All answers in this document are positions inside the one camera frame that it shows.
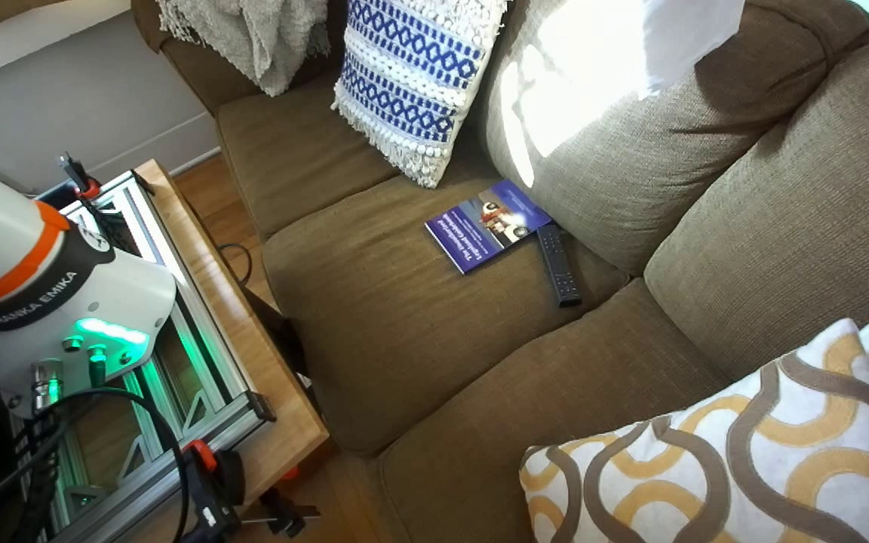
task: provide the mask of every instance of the black remote control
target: black remote control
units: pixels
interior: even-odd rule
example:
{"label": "black remote control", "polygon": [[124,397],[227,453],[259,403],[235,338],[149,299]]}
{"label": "black remote control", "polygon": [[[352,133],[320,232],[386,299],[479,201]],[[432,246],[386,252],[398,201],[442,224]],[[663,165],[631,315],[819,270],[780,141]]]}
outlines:
{"label": "black remote control", "polygon": [[542,252],[546,279],[558,307],[571,307],[583,302],[573,270],[566,267],[566,252],[560,243],[558,224],[546,224],[536,228],[536,249]]}

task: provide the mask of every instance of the brown couch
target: brown couch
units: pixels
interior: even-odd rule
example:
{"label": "brown couch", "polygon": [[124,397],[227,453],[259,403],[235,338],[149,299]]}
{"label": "brown couch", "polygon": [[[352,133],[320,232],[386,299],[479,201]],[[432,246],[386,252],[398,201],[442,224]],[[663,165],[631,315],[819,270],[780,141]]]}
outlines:
{"label": "brown couch", "polygon": [[[423,190],[328,110],[341,51],[273,100],[132,0],[218,119],[322,418],[401,541],[531,541],[526,446],[684,406],[837,316],[869,321],[869,19],[750,0],[691,85],[539,151],[509,76],[565,4],[587,0],[509,4],[446,182]],[[345,4],[332,22],[341,48]],[[549,58],[539,77],[573,70]],[[427,236],[500,175],[571,232],[580,307],[553,306],[534,243],[458,279]]]}

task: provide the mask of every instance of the book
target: book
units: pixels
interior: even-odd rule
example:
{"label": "book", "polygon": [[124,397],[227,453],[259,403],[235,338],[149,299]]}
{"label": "book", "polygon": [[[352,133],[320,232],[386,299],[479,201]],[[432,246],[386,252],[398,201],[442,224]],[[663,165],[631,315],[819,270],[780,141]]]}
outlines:
{"label": "book", "polygon": [[458,270],[458,275],[472,275],[546,224],[553,224],[553,217],[536,208],[518,190],[518,185],[503,177],[495,188],[427,221],[427,228]]}

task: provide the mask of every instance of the couch armrest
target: couch armrest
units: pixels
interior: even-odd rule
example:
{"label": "couch armrest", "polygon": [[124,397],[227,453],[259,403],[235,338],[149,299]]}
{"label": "couch armrest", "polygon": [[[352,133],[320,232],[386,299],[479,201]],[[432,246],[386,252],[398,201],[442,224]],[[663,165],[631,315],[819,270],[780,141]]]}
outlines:
{"label": "couch armrest", "polygon": [[[259,95],[259,89],[245,77],[233,62],[227,62],[218,51],[171,40],[161,27],[161,7],[157,0],[132,0],[132,22],[142,40],[167,53],[167,60],[178,70],[178,76],[189,85],[198,102],[218,115],[224,102]],[[345,22],[347,22],[347,0],[328,0],[328,42],[332,58],[307,58],[307,62],[296,72],[293,85],[311,80],[326,70],[337,70],[345,51]]]}

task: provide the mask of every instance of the wooden table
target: wooden table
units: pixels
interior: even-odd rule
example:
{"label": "wooden table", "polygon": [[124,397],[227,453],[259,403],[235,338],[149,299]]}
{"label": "wooden table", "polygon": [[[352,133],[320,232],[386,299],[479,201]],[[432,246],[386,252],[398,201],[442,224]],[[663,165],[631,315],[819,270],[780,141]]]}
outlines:
{"label": "wooden table", "polygon": [[[137,168],[155,188],[155,208],[180,252],[195,289],[203,292],[221,334],[227,338],[247,385],[262,394],[267,406],[279,422],[262,424],[242,445],[245,460],[245,503],[253,503],[268,492],[290,469],[311,455],[322,441],[326,429],[311,406],[307,394],[286,368],[282,349],[273,345],[267,328],[257,322],[242,287],[218,256],[218,246],[203,232],[195,213],[171,190],[171,182],[157,162]],[[178,522],[178,497],[161,507],[138,532],[137,541],[171,541]]]}

